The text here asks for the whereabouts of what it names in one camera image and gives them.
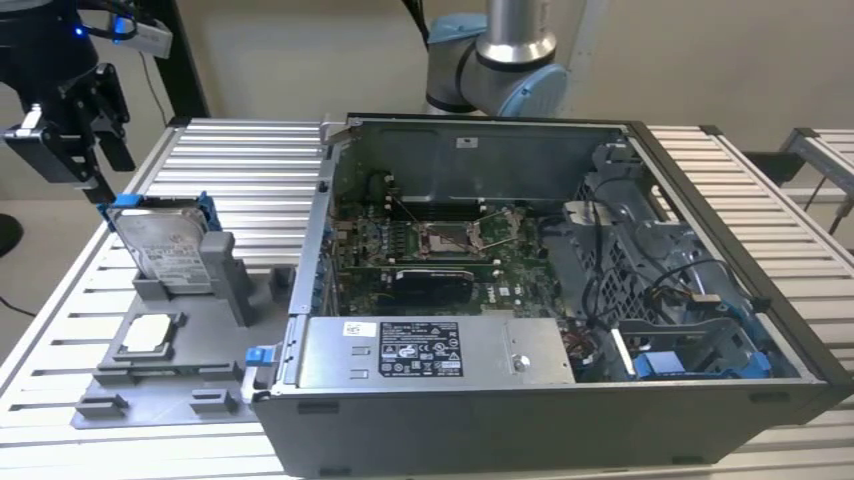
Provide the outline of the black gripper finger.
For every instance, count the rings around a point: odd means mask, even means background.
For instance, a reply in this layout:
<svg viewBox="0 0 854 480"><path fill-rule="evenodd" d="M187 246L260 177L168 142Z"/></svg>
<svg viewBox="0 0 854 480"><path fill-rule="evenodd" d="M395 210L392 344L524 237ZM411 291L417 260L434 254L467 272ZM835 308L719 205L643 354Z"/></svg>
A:
<svg viewBox="0 0 854 480"><path fill-rule="evenodd" d="M96 136L87 123L79 125L76 119L72 132L64 133L48 119L45 108L32 104L21 123L3 133L3 140L48 183L81 190L92 204L115 200L97 165Z"/></svg>
<svg viewBox="0 0 854 480"><path fill-rule="evenodd" d="M136 165L125 145L124 128L129 122L129 111L115 66L109 63L99 64L91 80L88 105L92 112L92 132L112 169L133 171Z"/></svg>

